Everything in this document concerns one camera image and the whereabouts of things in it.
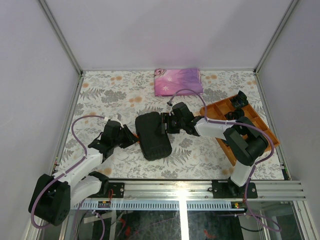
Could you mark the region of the black plastic tool case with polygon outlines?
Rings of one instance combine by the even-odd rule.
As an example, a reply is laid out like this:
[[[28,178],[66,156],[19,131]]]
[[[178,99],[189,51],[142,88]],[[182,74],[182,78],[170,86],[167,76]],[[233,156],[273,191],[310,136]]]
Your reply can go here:
[[[135,119],[136,134],[144,158],[155,161],[167,158],[172,153],[168,135],[161,132],[162,118],[158,112],[139,115]]]

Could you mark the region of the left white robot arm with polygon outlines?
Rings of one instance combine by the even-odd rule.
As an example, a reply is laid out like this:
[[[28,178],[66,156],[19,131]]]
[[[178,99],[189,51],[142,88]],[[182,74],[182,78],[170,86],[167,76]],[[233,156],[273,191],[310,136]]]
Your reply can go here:
[[[60,225],[71,208],[88,197],[111,195],[109,178],[95,169],[116,148],[125,149],[137,143],[138,137],[125,124],[108,120],[104,130],[88,146],[83,155],[58,172],[41,175],[35,185],[28,212],[31,223],[40,229],[35,218],[49,225]]]

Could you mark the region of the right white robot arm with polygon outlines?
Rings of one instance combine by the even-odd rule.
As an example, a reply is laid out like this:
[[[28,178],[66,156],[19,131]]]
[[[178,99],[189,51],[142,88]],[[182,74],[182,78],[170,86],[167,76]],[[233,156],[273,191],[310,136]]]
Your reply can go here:
[[[241,116],[237,120],[215,120],[207,116],[194,116],[187,105],[175,105],[168,101],[171,112],[161,114],[162,134],[178,134],[180,130],[197,137],[213,137],[224,140],[236,158],[233,173],[229,177],[228,192],[240,197],[246,191],[246,183],[253,175],[257,158],[268,146],[274,150],[271,138],[254,126],[249,118]]]

